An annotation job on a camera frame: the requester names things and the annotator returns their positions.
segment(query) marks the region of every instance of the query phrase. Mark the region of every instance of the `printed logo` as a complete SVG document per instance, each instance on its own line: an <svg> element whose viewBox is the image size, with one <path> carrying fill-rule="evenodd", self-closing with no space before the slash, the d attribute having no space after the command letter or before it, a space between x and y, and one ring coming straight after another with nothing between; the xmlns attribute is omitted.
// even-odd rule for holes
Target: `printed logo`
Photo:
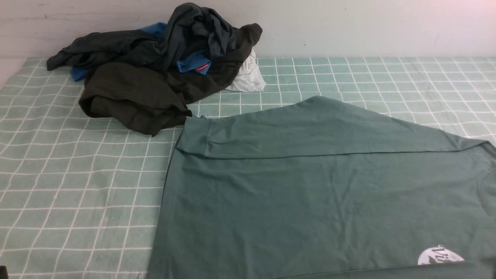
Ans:
<svg viewBox="0 0 496 279"><path fill-rule="evenodd" d="M201 65L200 67L196 68L195 70L201 71L201 70L205 69L206 67L208 67L208 63Z"/></svg>
<svg viewBox="0 0 496 279"><path fill-rule="evenodd" d="M417 264L431 265L460 261L464 261L460 255L454 253L453 251L449 251L442 245L438 245L437 247L432 247L423 251L420 254Z"/></svg>

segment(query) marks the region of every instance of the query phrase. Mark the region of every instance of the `green t-shirt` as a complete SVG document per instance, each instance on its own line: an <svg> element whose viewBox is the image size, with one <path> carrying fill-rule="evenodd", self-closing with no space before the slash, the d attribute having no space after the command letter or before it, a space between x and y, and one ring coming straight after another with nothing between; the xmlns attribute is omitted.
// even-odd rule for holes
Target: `green t-shirt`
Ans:
<svg viewBox="0 0 496 279"><path fill-rule="evenodd" d="M492 278L496 149L332 99L188 118L149 279Z"/></svg>

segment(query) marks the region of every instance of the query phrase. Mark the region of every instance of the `red label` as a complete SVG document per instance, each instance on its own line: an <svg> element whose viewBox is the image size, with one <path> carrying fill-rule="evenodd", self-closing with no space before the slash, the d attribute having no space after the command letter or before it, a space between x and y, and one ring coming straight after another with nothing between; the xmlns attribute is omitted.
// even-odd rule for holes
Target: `red label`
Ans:
<svg viewBox="0 0 496 279"><path fill-rule="evenodd" d="M201 71L201 70L205 69L206 67L208 67L208 63L201 65L200 67L196 68L195 70Z"/></svg>

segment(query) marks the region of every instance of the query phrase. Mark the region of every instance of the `wall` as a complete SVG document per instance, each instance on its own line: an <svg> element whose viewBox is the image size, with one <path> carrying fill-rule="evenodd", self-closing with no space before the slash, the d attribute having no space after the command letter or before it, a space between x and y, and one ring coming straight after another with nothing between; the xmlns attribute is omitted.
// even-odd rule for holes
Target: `wall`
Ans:
<svg viewBox="0 0 496 279"><path fill-rule="evenodd" d="M167 21L181 0L2 0L0 58ZM496 0L198 0L264 28L259 56L496 55Z"/></svg>

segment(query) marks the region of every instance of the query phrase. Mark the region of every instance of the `bed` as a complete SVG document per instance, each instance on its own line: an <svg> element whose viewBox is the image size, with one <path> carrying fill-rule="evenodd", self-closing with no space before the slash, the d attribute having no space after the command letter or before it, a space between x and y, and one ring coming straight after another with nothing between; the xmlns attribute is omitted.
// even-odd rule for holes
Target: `bed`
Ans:
<svg viewBox="0 0 496 279"><path fill-rule="evenodd" d="M260 58L262 93L189 105L227 117L312 96L496 143L496 57ZM0 265L13 279L145 278L172 147L88 118L69 68L28 59L0 90Z"/></svg>

